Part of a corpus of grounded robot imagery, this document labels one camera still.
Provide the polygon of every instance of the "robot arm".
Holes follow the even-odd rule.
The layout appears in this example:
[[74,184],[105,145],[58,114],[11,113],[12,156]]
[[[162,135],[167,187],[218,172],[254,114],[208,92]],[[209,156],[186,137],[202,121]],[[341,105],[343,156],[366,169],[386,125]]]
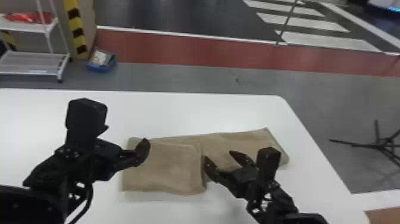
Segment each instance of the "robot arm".
[[246,211],[259,224],[328,224],[319,214],[299,213],[293,199],[275,181],[280,152],[272,147],[258,151],[257,162],[244,153],[230,151],[242,166],[224,172],[205,157],[205,173],[216,183],[224,185],[236,198],[247,203]]
[[145,161],[150,149],[146,139],[135,150],[122,150],[97,138],[108,128],[106,115],[107,107],[99,102],[70,101],[65,144],[32,170],[25,188],[0,185],[0,223],[61,224],[86,201],[70,222],[74,224],[90,207],[95,181],[108,181],[116,172]]

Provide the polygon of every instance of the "gray floor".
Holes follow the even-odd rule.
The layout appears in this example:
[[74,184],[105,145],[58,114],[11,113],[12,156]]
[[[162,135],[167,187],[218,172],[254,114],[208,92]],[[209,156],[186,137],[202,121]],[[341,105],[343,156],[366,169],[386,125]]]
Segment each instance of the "gray floor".
[[371,142],[374,119],[382,135],[394,132],[400,127],[399,86],[394,77],[128,63],[96,74],[76,62],[67,67],[63,84],[53,77],[0,76],[0,88],[280,95],[352,192],[399,188],[400,170],[378,152],[328,139]]

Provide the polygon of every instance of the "beige towel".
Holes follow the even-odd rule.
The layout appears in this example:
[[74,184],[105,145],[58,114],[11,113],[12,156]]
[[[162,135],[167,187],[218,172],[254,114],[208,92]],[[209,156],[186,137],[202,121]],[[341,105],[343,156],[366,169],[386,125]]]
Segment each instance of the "beige towel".
[[[128,149],[134,149],[139,141],[129,139]],[[199,194],[209,180],[202,172],[202,156],[208,156],[221,170],[231,171],[240,165],[229,155],[230,150],[246,153],[255,161],[260,148],[274,147],[282,153],[280,165],[289,161],[268,129],[156,138],[150,143],[147,160],[124,171],[124,190]]]
[[[134,149],[140,140],[130,138],[128,149]],[[152,140],[150,143],[150,153],[145,162],[123,172],[124,191],[166,191],[182,195],[205,191],[200,150],[193,145]]]

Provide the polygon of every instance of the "white table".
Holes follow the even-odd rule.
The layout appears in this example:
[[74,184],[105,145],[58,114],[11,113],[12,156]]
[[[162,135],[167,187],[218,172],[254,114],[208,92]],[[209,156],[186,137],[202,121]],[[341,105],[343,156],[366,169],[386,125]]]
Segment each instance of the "white table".
[[[277,180],[301,212],[320,213],[330,224],[369,223],[296,114],[277,96],[0,89],[1,184],[20,186],[35,165],[63,144],[67,103],[81,97],[107,105],[110,128],[101,138],[122,147],[132,136],[268,127],[290,156]],[[79,223],[256,223],[244,200],[214,183],[190,197],[120,189],[120,173],[96,183],[92,207]]]

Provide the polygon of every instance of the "hazard stripe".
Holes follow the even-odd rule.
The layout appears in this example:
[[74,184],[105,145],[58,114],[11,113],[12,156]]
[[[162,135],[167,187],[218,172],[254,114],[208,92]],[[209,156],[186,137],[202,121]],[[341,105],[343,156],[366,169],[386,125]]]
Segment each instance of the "hazard stripe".
[[4,44],[7,44],[10,47],[10,49],[12,49],[13,51],[16,51],[17,43],[16,43],[14,37],[6,30],[2,30],[1,35],[2,35],[2,39],[5,41]]
[[88,47],[86,46],[85,33],[83,31],[82,19],[77,0],[64,0],[64,9],[68,15],[68,26],[73,36],[73,45],[77,52],[78,59],[89,57]]

